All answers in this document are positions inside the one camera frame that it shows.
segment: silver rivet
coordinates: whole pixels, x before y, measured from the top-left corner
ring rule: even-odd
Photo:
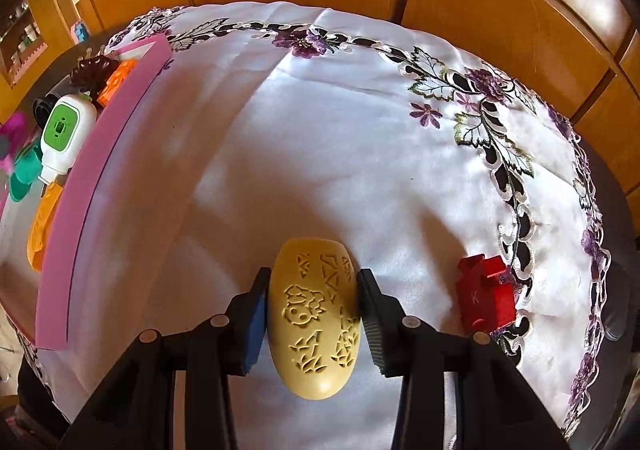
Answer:
[[[213,327],[224,327],[229,323],[229,317],[227,315],[215,315],[211,318],[211,325]]]
[[[487,333],[483,331],[478,331],[474,333],[474,342],[476,344],[488,345],[490,341],[491,341],[491,337]]]
[[[409,329],[415,329],[420,327],[420,319],[417,316],[405,316],[402,319],[402,325],[404,327],[408,327]]]
[[[143,344],[150,344],[158,338],[158,333],[156,333],[153,329],[147,329],[140,333],[140,341]]]

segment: red plastic object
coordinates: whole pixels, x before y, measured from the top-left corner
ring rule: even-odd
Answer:
[[[500,255],[484,258],[484,253],[464,257],[458,263],[462,278],[456,283],[462,323],[467,334],[491,333],[516,319],[511,283],[499,282],[507,270]]]

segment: embroidered tablecloth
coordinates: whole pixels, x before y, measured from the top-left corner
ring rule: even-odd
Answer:
[[[518,313],[493,336],[572,432],[597,374],[609,254],[588,161],[550,103],[443,39],[328,9],[152,10],[110,48],[154,33],[174,56],[94,194],[68,349],[38,352],[70,419],[143,329],[192,329],[286,239],[324,237],[406,312],[455,334],[458,260],[500,254]],[[387,449],[400,384],[363,344],[343,390],[302,400],[265,344],[249,377],[231,379],[239,446]],[[450,377],[446,394],[447,445]]]

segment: teal plastic object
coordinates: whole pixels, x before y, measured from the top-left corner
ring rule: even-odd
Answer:
[[[9,178],[9,196],[20,202],[29,193],[31,185],[42,170],[42,149],[40,137],[21,150],[14,160],[14,173]]]

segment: pink box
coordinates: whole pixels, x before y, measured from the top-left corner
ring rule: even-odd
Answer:
[[[65,183],[42,265],[36,304],[36,347],[66,348],[71,283],[76,252],[89,205],[113,146],[154,78],[171,58],[164,35],[148,37],[116,50],[121,60],[138,63],[104,109]]]

